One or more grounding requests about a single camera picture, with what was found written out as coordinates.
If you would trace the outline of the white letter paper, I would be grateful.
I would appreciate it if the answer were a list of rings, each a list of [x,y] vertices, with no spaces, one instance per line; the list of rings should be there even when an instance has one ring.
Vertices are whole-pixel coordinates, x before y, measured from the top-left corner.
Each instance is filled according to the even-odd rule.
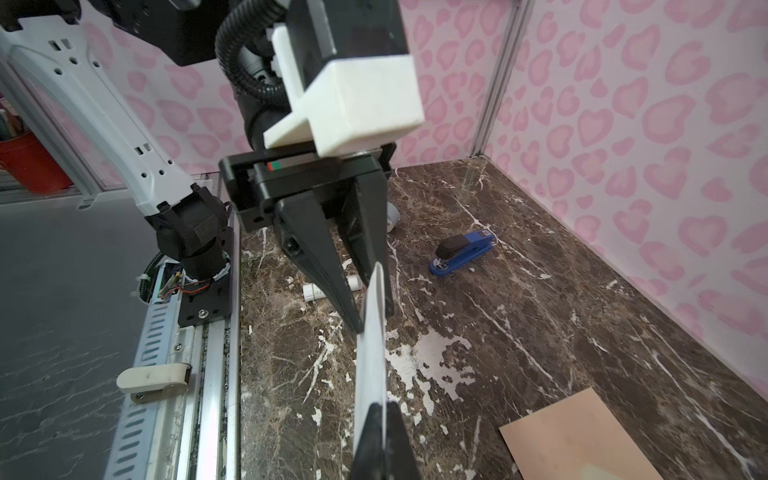
[[[385,405],[387,368],[384,328],[386,323],[385,274],[381,263],[375,264],[362,308],[364,330],[357,335],[353,453],[361,443],[369,407]]]

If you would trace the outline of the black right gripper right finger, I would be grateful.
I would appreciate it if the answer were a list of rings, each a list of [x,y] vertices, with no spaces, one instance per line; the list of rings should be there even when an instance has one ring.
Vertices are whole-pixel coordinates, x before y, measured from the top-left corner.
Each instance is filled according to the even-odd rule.
[[[386,405],[383,478],[387,480],[421,479],[402,412],[396,402],[388,402]]]

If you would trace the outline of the peach pink envelope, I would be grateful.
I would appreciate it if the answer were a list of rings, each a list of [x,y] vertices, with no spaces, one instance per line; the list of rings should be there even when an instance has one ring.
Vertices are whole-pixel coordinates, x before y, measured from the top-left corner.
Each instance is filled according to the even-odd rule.
[[[500,433],[524,479],[659,479],[592,388],[506,424]]]

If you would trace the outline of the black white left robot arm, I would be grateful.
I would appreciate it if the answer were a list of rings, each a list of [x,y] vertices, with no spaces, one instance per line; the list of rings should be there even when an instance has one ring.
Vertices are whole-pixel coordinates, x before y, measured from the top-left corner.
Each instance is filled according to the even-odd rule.
[[[164,149],[91,51],[76,1],[7,1],[1,54],[40,88],[119,173],[162,254],[180,263],[176,289],[201,297],[182,318],[230,312],[213,304],[232,283],[229,218],[272,226],[285,255],[355,333],[365,320],[347,284],[341,240],[382,317],[387,180],[396,140],[423,110],[394,1],[99,1],[122,31],[181,66],[216,60],[243,116],[248,152],[220,161],[227,200],[197,184]]]

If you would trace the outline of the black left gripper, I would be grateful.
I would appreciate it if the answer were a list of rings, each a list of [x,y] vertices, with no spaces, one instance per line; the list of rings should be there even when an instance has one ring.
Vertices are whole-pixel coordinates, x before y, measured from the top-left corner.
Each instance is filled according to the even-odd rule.
[[[252,232],[273,224],[281,249],[321,289],[341,287],[327,299],[355,333],[364,330],[328,230],[337,230],[363,283],[384,272],[385,315],[395,313],[387,250],[387,178],[394,142],[342,157],[321,158],[313,142],[237,154],[219,162],[241,226]]]

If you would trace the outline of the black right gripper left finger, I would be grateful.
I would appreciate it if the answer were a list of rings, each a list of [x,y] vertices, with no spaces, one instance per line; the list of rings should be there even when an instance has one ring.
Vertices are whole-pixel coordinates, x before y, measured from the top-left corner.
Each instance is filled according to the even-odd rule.
[[[382,405],[369,406],[353,463],[350,480],[380,480],[384,476]]]

